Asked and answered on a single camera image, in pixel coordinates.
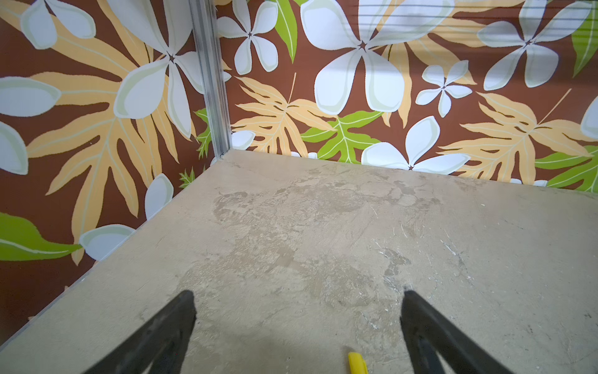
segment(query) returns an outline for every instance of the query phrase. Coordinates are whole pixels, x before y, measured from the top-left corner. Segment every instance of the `white plumeria flower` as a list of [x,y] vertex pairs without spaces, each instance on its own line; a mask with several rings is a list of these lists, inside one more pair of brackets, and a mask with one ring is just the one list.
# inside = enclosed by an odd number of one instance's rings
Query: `white plumeria flower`
[[[517,179],[517,178],[511,178],[511,183],[514,184],[523,184],[523,182],[521,181],[521,179]],[[546,185],[548,184],[547,180],[537,180],[533,183],[534,186],[539,186],[539,187],[546,187]]]
[[373,144],[361,154],[363,165],[381,166],[383,168],[415,170],[426,173],[448,175],[465,165],[470,157],[463,153],[443,154],[417,162],[436,144],[440,136],[440,126],[433,115],[413,125],[405,138],[407,159],[392,144],[382,142]]
[[592,6],[583,1],[567,5],[536,35],[546,4],[547,0],[526,0],[523,4],[519,12],[523,38],[515,26],[507,21],[491,23],[478,31],[480,41],[488,47],[519,46],[488,70],[484,90],[497,90],[509,83],[524,52],[527,53],[525,83],[528,87],[538,87],[553,76],[559,64],[559,55],[537,43],[559,40],[575,32],[585,21]]
[[458,86],[456,84],[449,86],[454,81],[460,80],[467,73],[469,61],[459,61],[455,63],[448,72],[446,81],[444,80],[444,71],[442,66],[432,65],[427,67],[422,74],[423,80],[428,83],[435,84],[439,88],[422,90],[417,94],[415,103],[418,105],[427,105],[432,102],[440,94],[440,101],[438,101],[438,113],[440,117],[444,118],[451,107],[451,100],[447,93],[455,99],[464,98],[471,94],[471,89],[465,86]]
[[[147,220],[166,206],[174,195],[174,187],[164,174],[157,175],[145,192],[145,217]],[[79,243],[85,253],[96,261],[102,261],[114,252],[135,229],[123,224],[101,226],[81,235]]]
[[[301,155],[299,154],[299,152],[295,152],[295,151],[291,151],[291,156],[293,156],[293,157],[301,157]],[[308,159],[317,159],[318,158],[318,153],[317,152],[308,152],[307,153],[307,158]]]
[[390,0],[360,0],[359,39],[335,0],[309,0],[301,6],[301,23],[310,43],[323,50],[352,49],[324,66],[316,77],[316,103],[324,113],[336,115],[343,110],[362,58],[368,105],[375,111],[396,111],[403,100],[405,81],[393,64],[372,49],[419,39],[454,8],[453,0],[426,0],[425,4],[421,0],[405,0],[372,37],[389,4]]
[[56,26],[46,4],[52,9],[62,25],[77,38],[96,36],[96,23],[84,10],[58,0],[35,0],[21,14],[21,31],[36,49],[46,49],[58,40]]
[[[52,109],[62,96],[54,86],[25,77],[0,78],[0,114],[33,117]],[[25,142],[0,121],[0,169],[20,175],[29,171]]]
[[245,0],[233,0],[233,12],[243,29],[239,27],[232,18],[220,17],[218,19],[218,32],[225,38],[246,38],[234,54],[234,67],[239,75],[245,75],[251,71],[251,44],[264,70],[271,72],[278,66],[278,51],[276,46],[269,40],[256,36],[266,33],[276,26],[278,19],[278,6],[276,2],[264,1],[258,8],[255,15],[254,27],[251,28],[249,18],[249,7]]
[[[108,0],[119,21],[142,42],[163,53],[166,58],[140,66],[130,72],[120,84],[114,114],[119,118],[138,120],[152,114],[164,92],[164,79],[168,69],[168,115],[185,136],[191,136],[191,111],[177,65],[195,90],[203,94],[199,57],[197,52],[181,56],[177,52],[189,39],[192,28],[191,9],[187,0],[164,0],[168,44],[164,41],[154,10],[149,1]],[[225,80],[230,74],[223,72]]]
[[254,142],[255,132],[251,130],[241,130],[233,132],[230,139],[234,149],[244,151],[247,148],[251,147],[251,143]]
[[598,96],[585,110],[584,118],[581,120],[581,133],[598,140]]

